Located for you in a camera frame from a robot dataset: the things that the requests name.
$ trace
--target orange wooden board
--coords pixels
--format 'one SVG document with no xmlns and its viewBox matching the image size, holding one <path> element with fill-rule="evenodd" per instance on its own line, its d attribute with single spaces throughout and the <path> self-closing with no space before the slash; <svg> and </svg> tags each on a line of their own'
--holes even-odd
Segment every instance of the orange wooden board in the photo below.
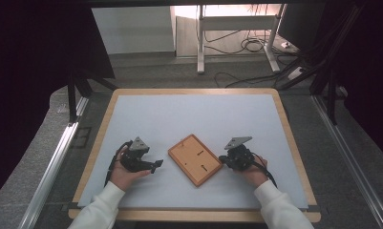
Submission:
<svg viewBox="0 0 383 229">
<path fill-rule="evenodd" d="M 170 148 L 168 154 L 197 187 L 222 168 L 218 158 L 194 135 Z"/>
</svg>

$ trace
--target desk leg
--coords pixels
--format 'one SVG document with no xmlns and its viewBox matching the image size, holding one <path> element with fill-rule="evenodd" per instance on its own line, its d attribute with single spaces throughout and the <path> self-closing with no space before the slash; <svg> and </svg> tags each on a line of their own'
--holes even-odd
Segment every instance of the desk leg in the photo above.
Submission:
<svg viewBox="0 0 383 229">
<path fill-rule="evenodd" d="M 271 29 L 271 34 L 268 38 L 268 43 L 265 41 L 264 50 L 266 53 L 266 57 L 268 59 L 269 65 L 274 73 L 278 73 L 280 71 L 280 67 L 278 67 L 277 60 L 272 53 L 272 46 L 274 45 L 275 34 L 278 31 L 278 26 L 280 25 L 281 15 L 283 14 L 284 5 L 281 4 L 281 7 L 278 11 L 278 14 L 275 14 L 274 24 Z"/>
<path fill-rule="evenodd" d="M 197 72 L 199 74 L 203 74 L 205 72 L 204 69 L 204 56 L 203 56 L 203 15 L 202 15 L 202 7 L 200 5 L 200 18 L 198 20 L 198 33 L 199 33 L 199 42 L 198 42 L 198 58 L 197 58 Z"/>
</svg>

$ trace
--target wall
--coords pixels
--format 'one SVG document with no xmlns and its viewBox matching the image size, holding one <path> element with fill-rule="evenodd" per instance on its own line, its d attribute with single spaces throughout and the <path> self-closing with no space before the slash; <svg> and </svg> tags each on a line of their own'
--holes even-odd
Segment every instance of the wall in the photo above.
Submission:
<svg viewBox="0 0 383 229">
<path fill-rule="evenodd" d="M 173 52 L 170 7 L 93 9 L 108 54 Z"/>
</svg>

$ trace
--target wire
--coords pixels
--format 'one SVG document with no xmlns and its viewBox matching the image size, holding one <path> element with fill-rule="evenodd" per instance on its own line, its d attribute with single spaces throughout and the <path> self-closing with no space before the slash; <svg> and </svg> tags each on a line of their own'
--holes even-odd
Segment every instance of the wire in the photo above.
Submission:
<svg viewBox="0 0 383 229">
<path fill-rule="evenodd" d="M 238 33 L 238 32 L 239 32 L 239 31 L 234 31 L 234 32 L 232 32 L 232 33 L 230 33 L 230 34 L 221 36 L 221 37 L 219 37 L 219 38 L 215 38 L 215 39 L 213 39 L 213 40 L 208 40 L 208 39 L 206 38 L 206 32 L 205 32 L 205 31 L 203 32 L 203 35 L 204 35 L 204 37 L 205 37 L 205 41 L 211 43 L 211 42 L 214 42 L 214 41 L 218 41 L 218 40 L 224 39 L 225 37 L 227 37 L 227 36 L 229 36 L 229 35 L 233 35 L 233 34 Z"/>
</svg>

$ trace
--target metal rail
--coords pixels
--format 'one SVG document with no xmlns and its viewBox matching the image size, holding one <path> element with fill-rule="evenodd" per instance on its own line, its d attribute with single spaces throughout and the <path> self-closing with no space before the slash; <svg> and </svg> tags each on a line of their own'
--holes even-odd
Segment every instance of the metal rail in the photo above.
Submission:
<svg viewBox="0 0 383 229">
<path fill-rule="evenodd" d="M 19 223 L 19 229 L 33 228 L 36 224 L 40 212 L 42 211 L 43 205 L 48 198 L 49 192 L 52 190 L 54 180 L 57 176 L 60 166 L 63 163 L 63 159 L 67 150 L 69 149 L 69 145 L 72 142 L 73 136 L 78 126 L 78 121 L 86 108 L 87 102 L 88 99 L 84 97 L 81 97 L 81 99 L 78 101 L 76 106 L 77 121 L 72 125 L 68 125 L 62 137 L 60 138 L 56 150 L 53 153 L 53 157 L 49 162 L 48 168 L 46 169 L 45 174 L 43 175 L 32 197 L 24 217 Z"/>
<path fill-rule="evenodd" d="M 313 95 L 312 99 L 318 109 L 319 114 L 322 116 L 326 126 L 330 132 L 331 137 L 339 149 L 340 154 L 344 158 L 352 177 L 354 178 L 361 194 L 369 205 L 372 214 L 374 215 L 380 228 L 383 228 L 383 203 L 378 194 L 373 189 L 372 185 L 364 175 L 360 165 L 358 164 L 355 156 L 352 154 L 349 145 L 339 131 L 337 125 L 333 125 L 325 112 L 326 106 L 321 98 L 321 95 Z"/>
</svg>

